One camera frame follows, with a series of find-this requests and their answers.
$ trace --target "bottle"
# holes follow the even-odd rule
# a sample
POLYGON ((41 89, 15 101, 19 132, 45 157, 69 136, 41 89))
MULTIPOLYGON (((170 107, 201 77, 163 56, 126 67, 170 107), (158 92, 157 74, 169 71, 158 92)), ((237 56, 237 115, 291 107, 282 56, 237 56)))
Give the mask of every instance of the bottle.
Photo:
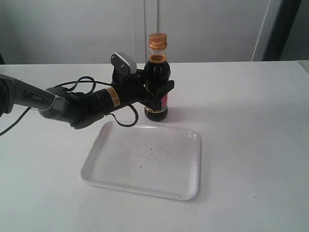
MULTIPOLYGON (((166 60, 165 50, 168 46, 167 35, 164 33, 155 33, 149 36, 149 53, 150 57, 146 63, 144 70, 147 73, 147 80, 145 87, 149 91, 159 87, 162 82, 169 79, 170 68, 166 60)), ((151 121, 161 121, 168 114, 168 95, 165 95, 162 99, 162 108, 158 111, 154 111, 151 108, 145 106, 145 114, 151 121)))

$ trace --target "table surface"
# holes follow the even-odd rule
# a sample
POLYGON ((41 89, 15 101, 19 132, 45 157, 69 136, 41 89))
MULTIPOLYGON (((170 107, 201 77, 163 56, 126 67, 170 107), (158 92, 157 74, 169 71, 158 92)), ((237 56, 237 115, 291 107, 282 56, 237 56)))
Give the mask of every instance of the table surface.
MULTIPOLYGON (((169 114, 153 124, 201 135, 194 199, 87 185, 79 179, 82 163, 111 118, 74 130, 29 111, 0 139, 0 230, 309 231, 308 73, 296 61, 170 66, 169 114)), ((112 65, 1 65, 0 73, 47 88, 83 75, 110 82, 112 65)), ((149 123, 143 106, 135 106, 140 122, 149 123)), ((23 110, 4 115, 0 131, 23 110)), ((116 115, 134 118, 130 109, 116 115)))

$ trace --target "plastic tray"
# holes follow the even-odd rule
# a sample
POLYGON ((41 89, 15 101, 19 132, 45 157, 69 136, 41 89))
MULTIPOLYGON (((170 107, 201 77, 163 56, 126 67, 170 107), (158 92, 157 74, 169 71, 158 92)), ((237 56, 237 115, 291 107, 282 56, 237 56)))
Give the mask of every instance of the plastic tray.
POLYGON ((189 130, 137 124, 103 125, 83 164, 86 183, 176 200, 196 196, 200 136, 189 130))

